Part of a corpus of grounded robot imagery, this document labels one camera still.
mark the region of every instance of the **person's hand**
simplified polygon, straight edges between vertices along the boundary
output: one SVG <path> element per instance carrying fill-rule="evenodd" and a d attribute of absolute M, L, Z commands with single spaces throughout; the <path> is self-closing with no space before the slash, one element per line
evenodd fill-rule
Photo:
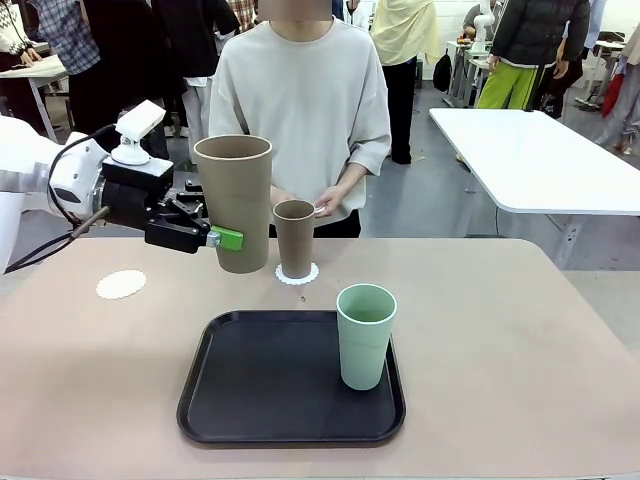
<path fill-rule="evenodd" d="M 497 55 L 489 55 L 489 71 L 490 72 L 494 72 L 496 70 L 496 67 L 498 66 L 498 64 L 500 63 L 500 57 L 498 57 Z"/>
<path fill-rule="evenodd" d="M 22 62 L 23 65 L 26 65 L 28 67 L 33 65 L 33 60 L 31 60 L 31 57 L 27 52 L 24 52 L 22 55 L 20 55 L 20 61 Z"/>
<path fill-rule="evenodd" d="M 38 52 L 36 52 L 33 48 L 29 48 L 27 50 L 27 53 L 29 54 L 29 57 L 31 57 L 31 60 L 33 60 L 34 62 L 40 62 L 42 60 L 42 57 L 38 55 Z"/>
<path fill-rule="evenodd" d="M 289 192 L 285 192 L 279 188 L 271 186 L 271 206 L 275 207 L 277 204 L 286 202 L 288 200 L 295 200 L 296 197 Z"/>
<path fill-rule="evenodd" d="M 556 63 L 556 69 L 553 72 L 553 79 L 558 80 L 559 78 L 564 77 L 569 70 L 569 62 L 567 60 L 560 60 Z"/>
<path fill-rule="evenodd" d="M 327 188 L 322 196 L 314 203 L 316 208 L 324 208 L 316 217 L 324 218 L 333 215 L 342 204 L 347 193 L 349 192 L 344 187 L 335 186 Z"/>

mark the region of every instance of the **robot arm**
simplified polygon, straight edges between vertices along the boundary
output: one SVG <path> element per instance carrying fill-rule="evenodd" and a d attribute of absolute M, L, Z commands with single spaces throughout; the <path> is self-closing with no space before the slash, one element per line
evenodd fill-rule
<path fill-rule="evenodd" d="M 116 126 L 124 132 L 122 144 L 112 155 L 87 140 L 68 149 L 52 174 L 54 158 L 66 147 L 40 137 L 21 120 L 0 116 L 0 272 L 13 249 L 26 194 L 30 204 L 61 214 L 51 202 L 49 185 L 78 223 L 109 207 L 106 222 L 142 230 L 152 245 L 195 253 L 220 244 L 220 231 L 205 220 L 202 189 L 188 182 L 184 191 L 173 190 L 173 163 L 151 158 L 139 147 L 142 136 L 164 116 L 164 110 L 153 107 L 143 104 L 122 117 Z M 84 137 L 73 133 L 67 145 Z M 242 235 L 228 233 L 240 238 L 235 242 L 240 249 Z"/>
<path fill-rule="evenodd" d="M 476 27 L 476 38 L 471 48 L 474 55 L 483 55 L 487 53 L 487 27 L 494 24 L 496 17 L 491 11 L 490 0 L 480 0 L 480 13 L 473 21 Z"/>

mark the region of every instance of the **green cup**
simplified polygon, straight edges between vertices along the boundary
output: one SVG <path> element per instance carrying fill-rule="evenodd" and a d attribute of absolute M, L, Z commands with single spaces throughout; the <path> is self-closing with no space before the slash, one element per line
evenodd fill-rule
<path fill-rule="evenodd" d="M 345 288 L 337 300 L 340 372 L 354 390 L 380 383 L 398 304 L 382 287 L 358 284 Z"/>

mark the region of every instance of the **white doily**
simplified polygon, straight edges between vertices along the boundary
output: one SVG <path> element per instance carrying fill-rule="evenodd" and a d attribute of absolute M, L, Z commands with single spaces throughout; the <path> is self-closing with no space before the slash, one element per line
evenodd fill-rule
<path fill-rule="evenodd" d="M 139 292 L 145 283 L 147 283 L 147 277 L 144 273 L 137 270 L 123 270 L 100 280 L 96 293 L 106 300 L 118 300 Z"/>
<path fill-rule="evenodd" d="M 287 285 L 305 285 L 307 283 L 311 283 L 316 278 L 318 278 L 319 274 L 320 274 L 320 269 L 315 263 L 311 264 L 311 273 L 304 278 L 285 277 L 284 273 L 282 273 L 282 264 L 278 265 L 278 268 L 276 268 L 276 277 L 282 283 L 285 283 Z"/>

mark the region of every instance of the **black coat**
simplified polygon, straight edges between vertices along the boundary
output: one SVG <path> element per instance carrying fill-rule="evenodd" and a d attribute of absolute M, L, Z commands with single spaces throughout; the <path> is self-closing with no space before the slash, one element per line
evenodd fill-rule
<path fill-rule="evenodd" d="M 491 53 L 517 65 L 555 62 L 567 21 L 563 60 L 575 60 L 589 32 L 589 0 L 509 0 Z"/>
<path fill-rule="evenodd" d="M 164 32 L 145 0 L 83 1 L 120 108 L 186 91 Z"/>
<path fill-rule="evenodd" d="M 151 0 L 182 76 L 210 77 L 218 67 L 214 31 L 227 35 L 240 22 L 227 0 Z"/>

